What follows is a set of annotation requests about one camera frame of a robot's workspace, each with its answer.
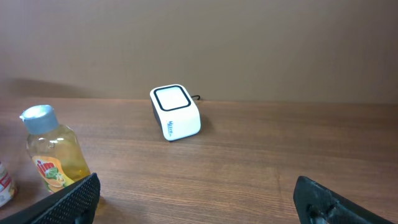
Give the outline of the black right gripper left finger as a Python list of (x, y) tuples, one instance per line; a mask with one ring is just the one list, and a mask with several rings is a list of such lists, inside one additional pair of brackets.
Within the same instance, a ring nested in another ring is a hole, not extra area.
[(92, 224), (100, 190), (100, 180), (93, 173), (2, 219), (1, 224)]

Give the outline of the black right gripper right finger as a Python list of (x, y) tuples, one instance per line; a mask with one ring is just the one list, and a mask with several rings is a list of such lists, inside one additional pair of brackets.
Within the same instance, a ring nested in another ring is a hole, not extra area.
[(298, 177), (293, 200), (301, 223), (392, 224), (306, 176)]

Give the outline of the yellow dish soap bottle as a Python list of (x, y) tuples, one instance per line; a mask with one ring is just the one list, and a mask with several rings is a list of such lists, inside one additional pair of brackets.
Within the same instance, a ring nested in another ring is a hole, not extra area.
[(50, 193), (91, 174), (76, 134), (58, 122), (52, 106), (32, 106), (20, 119), (29, 133), (27, 152)]

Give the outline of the Knorr stock cube jar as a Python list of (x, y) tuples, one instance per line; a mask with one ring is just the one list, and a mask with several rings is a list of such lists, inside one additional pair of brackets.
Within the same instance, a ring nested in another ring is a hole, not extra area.
[(17, 194), (16, 184), (3, 163), (0, 167), (0, 180), (0, 207), (2, 207)]

